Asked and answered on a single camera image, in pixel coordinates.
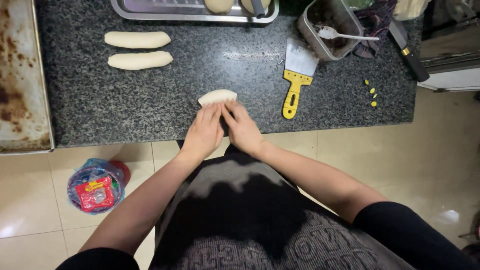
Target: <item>red packet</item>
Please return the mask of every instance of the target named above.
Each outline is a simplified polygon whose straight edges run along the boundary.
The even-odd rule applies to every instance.
[[[112,179],[110,176],[80,184],[75,187],[83,212],[91,212],[96,208],[112,207]]]

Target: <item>shaped dough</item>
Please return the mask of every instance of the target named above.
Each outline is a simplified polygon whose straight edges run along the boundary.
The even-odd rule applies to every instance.
[[[237,100],[237,93],[226,89],[215,90],[206,93],[203,97],[199,98],[198,103],[203,107],[207,104],[219,103],[227,100]]]
[[[264,6],[264,10],[268,7],[271,0],[262,0],[262,5]],[[241,0],[241,4],[248,10],[250,13],[255,13],[253,11],[252,2],[250,0]]]
[[[112,67],[139,70],[152,67],[163,67],[170,64],[173,57],[166,51],[154,51],[149,53],[121,53],[108,58],[108,64]]]
[[[105,43],[131,49],[154,49],[172,41],[165,32],[108,32]]]
[[[205,6],[215,13],[230,12],[234,0],[205,0]]]

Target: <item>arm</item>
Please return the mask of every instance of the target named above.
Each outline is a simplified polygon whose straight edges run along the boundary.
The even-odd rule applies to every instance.
[[[113,209],[79,252],[108,247],[135,254],[181,183],[220,145],[220,115],[220,105],[202,108],[178,155]]]
[[[226,103],[222,115],[230,128],[230,141],[236,147],[288,177],[343,219],[353,222],[364,207],[388,201],[377,191],[340,170],[263,140],[258,127],[242,105]]]

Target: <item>knife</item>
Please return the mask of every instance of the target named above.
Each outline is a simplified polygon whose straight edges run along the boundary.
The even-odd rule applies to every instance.
[[[407,31],[403,24],[397,20],[392,19],[390,27],[388,28],[396,43],[400,46],[402,54],[408,62],[408,65],[413,70],[413,73],[417,77],[417,82],[421,83],[430,78],[425,67],[420,62],[420,59],[408,48],[407,45]]]

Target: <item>person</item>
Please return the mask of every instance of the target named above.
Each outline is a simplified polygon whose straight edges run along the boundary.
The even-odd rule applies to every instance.
[[[223,116],[231,145],[220,145]],[[314,203],[313,198],[330,208]],[[265,141],[229,101],[198,111],[181,150],[57,269],[478,269],[411,209],[329,165]]]

